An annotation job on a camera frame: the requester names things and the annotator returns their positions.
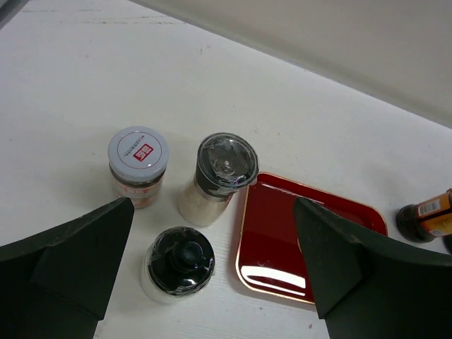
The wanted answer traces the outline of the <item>black-cap white salt bottle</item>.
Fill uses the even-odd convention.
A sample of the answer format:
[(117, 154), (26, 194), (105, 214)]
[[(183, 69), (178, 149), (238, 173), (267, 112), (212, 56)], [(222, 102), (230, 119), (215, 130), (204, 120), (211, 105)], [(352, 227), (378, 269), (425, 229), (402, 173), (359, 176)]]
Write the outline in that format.
[(215, 272), (208, 239), (192, 227), (172, 227), (148, 247), (141, 267), (141, 287), (152, 300), (171, 304), (205, 288)]

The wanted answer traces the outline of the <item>white-lid seasoning jar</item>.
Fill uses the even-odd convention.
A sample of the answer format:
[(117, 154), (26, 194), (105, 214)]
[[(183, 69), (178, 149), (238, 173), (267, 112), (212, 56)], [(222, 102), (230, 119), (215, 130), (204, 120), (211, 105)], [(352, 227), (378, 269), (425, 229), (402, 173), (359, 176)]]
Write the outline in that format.
[(167, 169), (170, 150), (159, 132), (144, 126), (118, 131), (107, 156), (114, 190), (130, 198), (135, 208), (155, 202)]

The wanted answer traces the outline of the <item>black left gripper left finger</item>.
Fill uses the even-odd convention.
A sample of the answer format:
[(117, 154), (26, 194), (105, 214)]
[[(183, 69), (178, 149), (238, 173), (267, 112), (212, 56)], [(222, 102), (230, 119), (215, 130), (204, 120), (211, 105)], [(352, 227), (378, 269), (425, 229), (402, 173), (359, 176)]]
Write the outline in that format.
[(93, 338), (133, 221), (129, 198), (1, 247), (2, 338)]

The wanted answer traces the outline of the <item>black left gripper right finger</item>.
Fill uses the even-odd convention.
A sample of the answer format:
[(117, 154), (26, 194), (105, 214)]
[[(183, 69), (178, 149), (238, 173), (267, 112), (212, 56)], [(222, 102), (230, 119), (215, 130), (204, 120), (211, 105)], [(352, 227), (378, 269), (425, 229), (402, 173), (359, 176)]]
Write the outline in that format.
[(297, 234), (331, 338), (450, 338), (451, 257), (298, 198)]

